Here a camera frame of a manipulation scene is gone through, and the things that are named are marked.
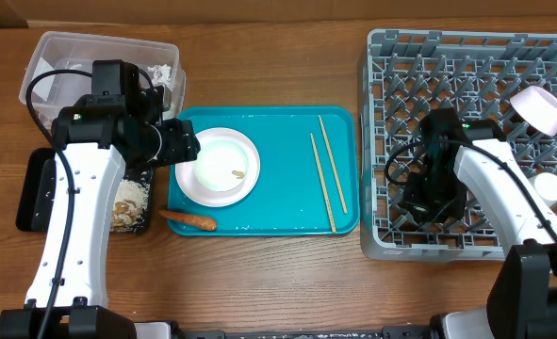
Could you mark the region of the white napkin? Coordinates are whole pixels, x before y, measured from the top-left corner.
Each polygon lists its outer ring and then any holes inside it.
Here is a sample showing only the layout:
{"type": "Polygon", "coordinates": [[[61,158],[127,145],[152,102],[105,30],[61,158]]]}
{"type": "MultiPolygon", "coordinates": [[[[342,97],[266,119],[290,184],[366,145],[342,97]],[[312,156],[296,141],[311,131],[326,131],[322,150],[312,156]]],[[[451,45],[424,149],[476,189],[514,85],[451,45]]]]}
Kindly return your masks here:
{"type": "Polygon", "coordinates": [[[163,85],[169,87],[171,83],[171,72],[172,67],[164,65],[155,65],[153,67],[148,67],[147,72],[152,75],[152,82],[154,86],[163,85]]]}

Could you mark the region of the cream bowl with leftovers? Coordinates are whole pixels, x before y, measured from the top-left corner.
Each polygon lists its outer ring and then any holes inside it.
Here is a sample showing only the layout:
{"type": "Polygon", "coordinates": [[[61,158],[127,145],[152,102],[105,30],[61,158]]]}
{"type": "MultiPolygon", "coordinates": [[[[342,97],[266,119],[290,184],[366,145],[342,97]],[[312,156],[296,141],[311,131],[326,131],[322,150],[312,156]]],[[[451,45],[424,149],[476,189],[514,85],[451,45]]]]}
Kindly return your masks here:
{"type": "Polygon", "coordinates": [[[242,146],[230,139],[212,138],[197,155],[194,175],[205,188],[224,192],[239,186],[248,168],[248,156],[242,146]]]}

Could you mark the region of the orange carrot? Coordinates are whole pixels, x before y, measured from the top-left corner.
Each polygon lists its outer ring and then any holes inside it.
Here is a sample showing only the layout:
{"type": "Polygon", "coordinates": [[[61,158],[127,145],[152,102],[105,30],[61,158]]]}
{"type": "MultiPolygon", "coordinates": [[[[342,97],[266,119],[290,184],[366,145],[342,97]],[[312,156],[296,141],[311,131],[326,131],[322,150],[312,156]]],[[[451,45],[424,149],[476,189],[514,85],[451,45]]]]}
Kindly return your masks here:
{"type": "Polygon", "coordinates": [[[175,212],[169,210],[160,210],[159,214],[166,219],[176,221],[188,226],[207,231],[213,232],[218,228],[218,222],[210,217],[187,214],[182,212],[175,212]]]}

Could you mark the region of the wooden chopstick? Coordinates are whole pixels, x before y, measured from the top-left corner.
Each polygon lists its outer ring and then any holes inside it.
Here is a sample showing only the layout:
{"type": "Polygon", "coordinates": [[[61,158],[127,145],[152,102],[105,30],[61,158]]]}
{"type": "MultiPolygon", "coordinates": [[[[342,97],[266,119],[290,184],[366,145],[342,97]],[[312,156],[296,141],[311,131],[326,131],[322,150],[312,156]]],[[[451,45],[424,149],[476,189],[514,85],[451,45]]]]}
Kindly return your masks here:
{"type": "Polygon", "coordinates": [[[311,141],[312,150],[313,150],[314,157],[315,157],[315,162],[316,162],[319,181],[320,181],[320,187],[321,187],[322,196],[323,196],[324,203],[325,203],[327,216],[328,216],[328,219],[329,219],[331,232],[332,232],[332,234],[336,234],[336,225],[335,225],[335,219],[334,219],[334,215],[333,215],[332,205],[331,205],[328,190],[327,190],[327,187],[326,187],[321,162],[320,162],[320,159],[319,159],[319,152],[318,152],[317,144],[316,144],[313,133],[310,133],[310,141],[311,141]]]}
{"type": "Polygon", "coordinates": [[[349,211],[348,211],[348,207],[347,207],[345,197],[344,197],[344,194],[343,194],[343,190],[342,190],[342,186],[341,186],[341,183],[340,183],[338,171],[336,169],[336,162],[334,160],[330,140],[328,138],[328,134],[327,134],[326,129],[325,129],[325,124],[323,122],[323,118],[322,118],[321,115],[319,115],[319,125],[320,125],[320,129],[321,129],[321,132],[322,132],[322,135],[323,135],[326,151],[328,153],[329,160],[330,160],[330,163],[331,163],[331,168],[332,168],[332,171],[333,171],[333,174],[334,174],[334,178],[335,178],[335,182],[336,182],[336,189],[337,189],[339,199],[340,199],[340,202],[341,202],[341,207],[342,207],[343,213],[348,214],[349,211]]]}

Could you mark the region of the small white cup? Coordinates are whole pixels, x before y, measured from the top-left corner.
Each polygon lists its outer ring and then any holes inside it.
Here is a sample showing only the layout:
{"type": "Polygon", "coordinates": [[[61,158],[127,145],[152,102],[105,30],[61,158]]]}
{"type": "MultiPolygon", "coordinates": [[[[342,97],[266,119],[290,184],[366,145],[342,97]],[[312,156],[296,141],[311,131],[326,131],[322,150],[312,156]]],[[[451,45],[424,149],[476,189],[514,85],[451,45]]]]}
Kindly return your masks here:
{"type": "Polygon", "coordinates": [[[534,190],[547,206],[557,202],[557,176],[549,172],[542,172],[529,179],[534,190]]]}

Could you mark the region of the pink white bowl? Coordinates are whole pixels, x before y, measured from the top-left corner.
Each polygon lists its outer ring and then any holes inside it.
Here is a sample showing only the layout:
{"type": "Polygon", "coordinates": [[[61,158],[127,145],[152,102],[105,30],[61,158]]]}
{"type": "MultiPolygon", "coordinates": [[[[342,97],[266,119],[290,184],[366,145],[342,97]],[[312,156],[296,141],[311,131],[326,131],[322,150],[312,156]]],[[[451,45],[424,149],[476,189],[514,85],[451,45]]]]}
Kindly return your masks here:
{"type": "Polygon", "coordinates": [[[547,90],[529,86],[515,94],[510,103],[516,113],[537,131],[557,134],[557,98],[547,90]]]}

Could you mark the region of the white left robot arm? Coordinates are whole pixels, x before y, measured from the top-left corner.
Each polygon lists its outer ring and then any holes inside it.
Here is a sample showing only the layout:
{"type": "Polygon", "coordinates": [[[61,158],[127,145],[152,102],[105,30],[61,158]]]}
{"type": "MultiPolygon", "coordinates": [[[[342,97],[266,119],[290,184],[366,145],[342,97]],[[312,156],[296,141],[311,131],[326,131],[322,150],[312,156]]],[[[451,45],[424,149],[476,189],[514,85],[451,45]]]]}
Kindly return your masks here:
{"type": "Polygon", "coordinates": [[[0,314],[1,338],[179,338],[174,321],[135,323],[107,307],[106,254],[114,200],[126,169],[196,159],[190,121],[163,121],[164,88],[119,59],[95,60],[91,92],[46,128],[25,91],[32,120],[55,151],[55,194],[46,241],[20,309],[0,314]]]}

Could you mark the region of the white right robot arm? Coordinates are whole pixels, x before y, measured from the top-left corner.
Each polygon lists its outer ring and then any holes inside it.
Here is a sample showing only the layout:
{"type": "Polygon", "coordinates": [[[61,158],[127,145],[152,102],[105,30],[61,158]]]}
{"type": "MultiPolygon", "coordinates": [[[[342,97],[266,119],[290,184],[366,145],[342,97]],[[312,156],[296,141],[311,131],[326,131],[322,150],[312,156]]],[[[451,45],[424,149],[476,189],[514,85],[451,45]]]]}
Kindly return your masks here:
{"type": "Polygon", "coordinates": [[[505,261],[484,307],[439,315],[443,338],[557,338],[557,216],[537,195],[492,120],[462,122],[452,108],[419,124],[424,157],[402,206],[419,222],[464,214],[471,194],[505,261]]]}

